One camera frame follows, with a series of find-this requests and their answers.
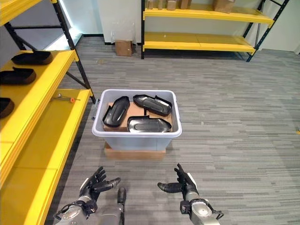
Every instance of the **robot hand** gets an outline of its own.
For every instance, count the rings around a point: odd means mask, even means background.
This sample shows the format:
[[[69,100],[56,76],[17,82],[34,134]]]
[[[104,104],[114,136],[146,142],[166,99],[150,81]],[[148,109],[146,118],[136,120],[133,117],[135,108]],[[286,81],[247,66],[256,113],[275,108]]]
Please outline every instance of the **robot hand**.
[[[177,164],[178,183],[158,183],[158,187],[167,193],[182,193],[184,201],[180,202],[182,214],[188,214],[194,225],[219,225],[218,220],[224,215],[221,211],[213,209],[208,200],[199,196],[196,182],[191,174],[183,171],[180,164]]]
[[[177,173],[178,183],[158,183],[158,187],[167,193],[181,192],[184,200],[186,199],[186,195],[189,191],[193,191],[199,194],[195,182],[190,178],[190,176],[186,172],[184,172],[180,164],[177,164],[177,166],[178,169],[174,168],[174,171]]]
[[[79,197],[86,196],[91,198],[92,200],[97,201],[100,195],[100,191],[95,190],[94,186],[101,184],[103,181],[105,181],[105,178],[105,169],[103,169],[103,167],[101,166],[94,172],[92,176],[85,179],[80,187]]]

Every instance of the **brown item on shelf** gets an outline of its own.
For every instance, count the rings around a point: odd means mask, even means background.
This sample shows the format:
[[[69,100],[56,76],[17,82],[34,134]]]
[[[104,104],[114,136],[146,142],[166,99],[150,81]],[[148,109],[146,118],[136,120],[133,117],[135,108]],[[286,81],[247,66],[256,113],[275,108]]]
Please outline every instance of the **brown item on shelf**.
[[[163,9],[165,0],[157,0],[157,8]]]
[[[132,55],[132,41],[116,40],[116,53],[118,56],[131,56]]]
[[[113,150],[106,142],[104,153],[111,160],[144,160],[144,161],[161,161],[165,157],[165,149],[158,151],[145,150]]]
[[[144,109],[138,107],[134,102],[130,102],[130,107],[127,110],[126,116],[119,127],[108,127],[103,125],[104,131],[113,131],[113,132],[127,132],[127,120],[131,116],[143,116]]]
[[[146,116],[149,116],[150,118],[162,118],[162,119],[164,119],[165,121],[169,122],[172,125],[172,116],[171,116],[171,114],[169,114],[167,116],[160,116],[160,115],[157,115],[153,112],[149,112],[147,110]]]
[[[176,9],[176,1],[168,0],[167,10],[175,10]]]
[[[147,8],[148,9],[153,9],[153,4],[154,4],[153,0],[147,0]]]
[[[221,13],[231,13],[235,0],[214,0],[213,7],[215,11]]]
[[[189,4],[189,1],[190,1],[190,0],[181,0],[181,1],[180,1],[180,8],[181,8],[181,9],[187,9],[187,8],[189,7],[189,5],[188,5],[188,4]]]

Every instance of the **yellow shelf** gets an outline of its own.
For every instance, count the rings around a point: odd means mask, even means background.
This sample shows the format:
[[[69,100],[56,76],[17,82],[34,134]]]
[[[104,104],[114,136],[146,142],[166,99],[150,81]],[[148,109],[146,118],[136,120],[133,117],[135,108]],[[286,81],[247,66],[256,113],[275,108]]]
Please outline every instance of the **yellow shelf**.
[[[0,224],[44,224],[51,200],[90,90],[57,90],[55,96],[80,99],[75,103],[52,100],[32,131],[0,191]]]
[[[0,26],[11,21],[40,1],[42,0],[0,0]]]
[[[46,108],[50,98],[74,60],[75,51],[53,51],[53,61],[44,66],[16,65],[9,61],[2,69],[12,67],[32,68],[37,74],[29,85],[1,85],[1,97],[11,98],[15,103],[13,112],[0,120],[1,176],[0,186],[4,183],[21,149],[26,143],[35,124]]]
[[[255,52],[240,36],[161,32],[145,32],[145,49]]]
[[[143,19],[145,20],[147,16],[199,18],[212,20],[242,21],[250,23],[266,23],[269,25],[269,27],[274,23],[274,21],[271,18],[265,16],[256,9],[234,7],[231,13],[220,13],[214,11],[212,5],[203,4],[192,4],[190,9],[145,9],[143,13]]]

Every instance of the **brown box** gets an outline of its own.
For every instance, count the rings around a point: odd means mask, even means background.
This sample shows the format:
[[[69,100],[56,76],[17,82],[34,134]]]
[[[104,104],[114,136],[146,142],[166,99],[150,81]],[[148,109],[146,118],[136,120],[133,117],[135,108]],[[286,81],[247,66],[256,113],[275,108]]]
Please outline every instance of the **brown box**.
[[[169,114],[167,116],[161,116],[161,115],[157,115],[153,112],[149,112],[147,110],[146,116],[149,116],[150,118],[162,118],[162,119],[164,119],[165,121],[169,122],[172,125],[172,116],[171,116],[171,114]]]
[[[153,0],[147,0],[147,8],[148,9],[153,9],[153,5],[154,5],[154,2],[153,2]]]
[[[163,9],[165,0],[157,0],[157,8]]]
[[[116,53],[118,56],[131,56],[132,55],[132,41],[116,40]]]
[[[181,1],[180,1],[180,8],[181,8],[181,9],[187,9],[188,6],[189,6],[189,5],[188,5],[189,1],[190,1],[190,0],[181,0]]]
[[[176,9],[176,1],[168,0],[167,10],[175,10]]]
[[[221,13],[231,13],[235,0],[214,0],[213,7],[215,11]]]
[[[114,131],[114,132],[127,132],[127,120],[131,116],[143,116],[144,109],[138,107],[134,102],[130,102],[130,107],[127,110],[126,116],[119,127],[108,127],[103,125],[103,130],[105,131]]]

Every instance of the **shelf post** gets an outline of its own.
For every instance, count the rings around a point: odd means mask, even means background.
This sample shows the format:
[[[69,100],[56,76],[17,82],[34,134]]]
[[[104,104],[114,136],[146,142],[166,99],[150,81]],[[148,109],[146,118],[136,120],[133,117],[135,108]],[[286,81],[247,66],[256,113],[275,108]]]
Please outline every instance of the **shelf post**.
[[[259,3],[258,7],[257,7],[257,10],[258,11],[261,11],[262,7],[263,7],[263,4],[266,0],[261,0],[261,2]],[[243,37],[245,38],[247,36],[247,34],[249,33],[251,27],[252,27],[253,23],[249,23],[249,25],[247,26],[246,30],[245,30],[245,33],[243,34]]]
[[[81,61],[80,61],[79,55],[78,55],[78,53],[77,53],[75,44],[74,44],[74,42],[73,42],[73,40],[72,40],[72,37],[71,37],[71,35],[70,35],[70,33],[69,33],[69,28],[68,28],[68,26],[67,26],[65,17],[64,17],[64,15],[63,15],[63,13],[62,13],[62,10],[61,10],[59,1],[56,1],[55,3],[53,3],[53,7],[54,7],[55,13],[56,13],[56,15],[57,15],[57,17],[58,17],[58,20],[59,20],[59,22],[60,22],[61,28],[62,28],[62,30],[63,30],[63,32],[64,32],[66,38],[67,38],[67,42],[68,42],[68,44],[69,44],[70,49],[71,49],[71,50],[75,50],[75,52],[76,52],[76,54],[77,54],[77,56],[78,56],[78,59],[79,59],[79,60],[76,62],[77,67],[78,67],[79,72],[80,72],[80,74],[81,74],[81,77],[82,77],[82,79],[83,79],[83,81],[84,81],[84,83],[85,83],[85,86],[86,86],[88,89],[90,89],[91,92],[92,92],[92,96],[91,96],[90,98],[92,99],[92,102],[95,104],[95,103],[96,103],[95,95],[94,95],[94,93],[93,93],[93,91],[92,91],[92,88],[90,87],[89,80],[88,80],[88,78],[87,78],[87,76],[86,76],[86,74],[85,74],[85,71],[84,71],[83,65],[82,65],[82,63],[81,63]]]
[[[246,62],[250,62],[250,61],[251,61],[251,59],[253,58],[253,56],[255,55],[255,53],[257,52],[257,50],[259,49],[259,47],[260,47],[261,44],[263,43],[264,39],[267,37],[268,33],[270,32],[270,30],[272,29],[272,27],[273,27],[274,24],[276,23],[277,19],[279,18],[280,14],[281,14],[282,11],[284,10],[284,8],[286,7],[286,5],[287,5],[288,2],[289,2],[289,0],[285,0],[285,1],[282,3],[280,9],[278,10],[278,12],[276,13],[276,15],[274,16],[274,19],[273,19],[273,20],[274,20],[274,23],[272,24],[271,27],[269,27],[269,28],[266,29],[266,31],[265,31],[265,33],[263,34],[262,38],[259,40],[259,42],[258,42],[258,43],[255,45],[255,47],[254,47],[254,48],[255,48],[255,52],[254,52],[252,55],[250,55],[250,56],[248,57],[248,59],[247,59]]]
[[[14,28],[11,26],[10,22],[7,22],[6,24],[4,24],[4,27],[6,28],[6,30],[8,31],[8,33],[10,34],[10,36],[12,37],[12,39],[14,40],[14,42],[18,46],[18,48],[20,50],[26,50],[24,44],[19,39],[19,36],[15,32]]]
[[[141,0],[141,59],[144,59],[144,51],[143,51],[143,47],[145,44],[145,21],[143,19],[143,14],[145,11],[145,0]]]

